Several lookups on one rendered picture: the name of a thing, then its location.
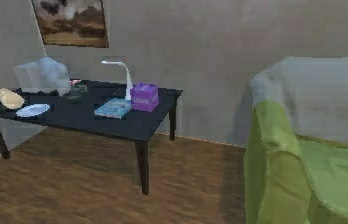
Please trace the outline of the purple tissue box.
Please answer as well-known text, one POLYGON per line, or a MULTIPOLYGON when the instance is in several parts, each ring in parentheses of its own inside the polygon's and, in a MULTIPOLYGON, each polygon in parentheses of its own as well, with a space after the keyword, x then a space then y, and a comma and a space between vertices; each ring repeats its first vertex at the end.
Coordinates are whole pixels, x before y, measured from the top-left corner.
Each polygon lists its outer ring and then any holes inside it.
POLYGON ((139 83, 131 89, 131 100, 134 110, 152 112, 159 104, 158 87, 139 83))

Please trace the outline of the white desk lamp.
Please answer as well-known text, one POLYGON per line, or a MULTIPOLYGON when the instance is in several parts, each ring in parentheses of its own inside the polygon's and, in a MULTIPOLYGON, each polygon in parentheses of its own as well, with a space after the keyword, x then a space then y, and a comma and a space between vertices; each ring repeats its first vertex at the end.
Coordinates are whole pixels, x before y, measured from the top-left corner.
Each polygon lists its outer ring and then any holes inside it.
POLYGON ((125 72, 126 72, 125 100, 131 101, 131 98, 132 98, 131 97, 131 89, 133 88, 133 83, 132 83, 130 71, 129 71, 129 68, 127 67, 127 65, 123 62, 106 61, 106 60, 102 60, 100 63, 105 64, 105 65, 118 65, 118 66, 121 66, 125 69, 125 72))

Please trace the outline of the light blue book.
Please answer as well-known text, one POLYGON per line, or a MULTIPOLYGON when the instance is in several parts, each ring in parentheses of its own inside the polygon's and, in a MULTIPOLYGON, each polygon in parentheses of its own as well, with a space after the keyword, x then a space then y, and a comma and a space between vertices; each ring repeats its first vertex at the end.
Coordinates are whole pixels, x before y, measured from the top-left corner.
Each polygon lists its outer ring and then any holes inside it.
POLYGON ((94 111, 96 116, 122 119, 132 109, 131 101, 113 98, 94 111))

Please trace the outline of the black table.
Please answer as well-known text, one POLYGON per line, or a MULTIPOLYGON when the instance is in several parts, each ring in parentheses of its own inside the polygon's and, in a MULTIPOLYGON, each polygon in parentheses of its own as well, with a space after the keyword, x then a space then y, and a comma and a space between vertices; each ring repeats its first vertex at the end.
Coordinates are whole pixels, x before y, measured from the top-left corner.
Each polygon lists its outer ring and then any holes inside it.
MULTIPOLYGON (((90 80, 85 80, 83 84, 88 87, 88 91, 76 103, 59 97, 56 93, 24 93, 17 89, 15 92, 25 99, 27 105, 48 104, 50 109, 39 116, 21 118, 14 110, 6 109, 0 103, 0 118, 134 142, 142 193, 147 195, 150 182, 148 142, 164 118, 170 120, 170 139, 175 139, 176 106, 182 92, 160 88, 159 104, 153 111, 132 110, 123 119, 113 119, 96 116, 94 110, 112 98, 123 97, 126 86, 90 80)), ((10 157, 1 130, 0 153, 5 159, 10 157)))

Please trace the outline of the dark grey small object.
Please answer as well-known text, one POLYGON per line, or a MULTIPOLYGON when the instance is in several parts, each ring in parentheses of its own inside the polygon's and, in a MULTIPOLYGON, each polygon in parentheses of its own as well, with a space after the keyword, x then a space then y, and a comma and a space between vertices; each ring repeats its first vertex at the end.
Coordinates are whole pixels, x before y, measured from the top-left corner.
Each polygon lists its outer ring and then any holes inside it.
POLYGON ((86 92, 88 87, 80 80, 70 81, 70 91, 64 95, 67 100, 79 100, 86 92))

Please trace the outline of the grey crumpled cloth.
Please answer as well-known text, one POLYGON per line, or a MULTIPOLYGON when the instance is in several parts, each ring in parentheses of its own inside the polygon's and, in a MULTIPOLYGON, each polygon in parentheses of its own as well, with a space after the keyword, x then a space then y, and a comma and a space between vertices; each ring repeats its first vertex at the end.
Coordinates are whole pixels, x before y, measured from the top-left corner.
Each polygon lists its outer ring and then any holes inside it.
POLYGON ((63 96, 71 89, 67 67, 50 57, 15 66, 14 73, 23 92, 56 91, 59 96, 63 96))

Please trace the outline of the framed brown landscape picture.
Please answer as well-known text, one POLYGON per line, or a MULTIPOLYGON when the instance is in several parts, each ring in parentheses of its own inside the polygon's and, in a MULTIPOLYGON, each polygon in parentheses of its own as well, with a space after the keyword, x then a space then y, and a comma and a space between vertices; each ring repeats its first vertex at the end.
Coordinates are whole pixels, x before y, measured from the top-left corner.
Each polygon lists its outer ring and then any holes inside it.
POLYGON ((107 48, 102 0, 31 0, 45 45, 107 48))

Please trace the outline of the pale blue plate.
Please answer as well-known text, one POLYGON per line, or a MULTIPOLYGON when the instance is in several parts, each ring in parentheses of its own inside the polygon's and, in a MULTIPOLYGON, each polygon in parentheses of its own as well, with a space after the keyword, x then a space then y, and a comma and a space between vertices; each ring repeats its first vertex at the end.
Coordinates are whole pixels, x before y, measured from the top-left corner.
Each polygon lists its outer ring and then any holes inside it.
POLYGON ((50 109, 48 104, 32 104, 25 106, 16 112, 19 117, 33 117, 41 115, 50 109))

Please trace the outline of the tan bread loaf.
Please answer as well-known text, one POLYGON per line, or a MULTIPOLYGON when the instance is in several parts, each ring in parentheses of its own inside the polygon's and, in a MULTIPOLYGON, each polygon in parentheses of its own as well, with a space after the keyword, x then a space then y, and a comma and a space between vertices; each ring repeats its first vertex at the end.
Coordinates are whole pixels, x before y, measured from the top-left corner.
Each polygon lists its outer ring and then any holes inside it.
POLYGON ((18 109, 24 104, 25 100, 17 93, 1 88, 0 102, 8 109, 18 109))

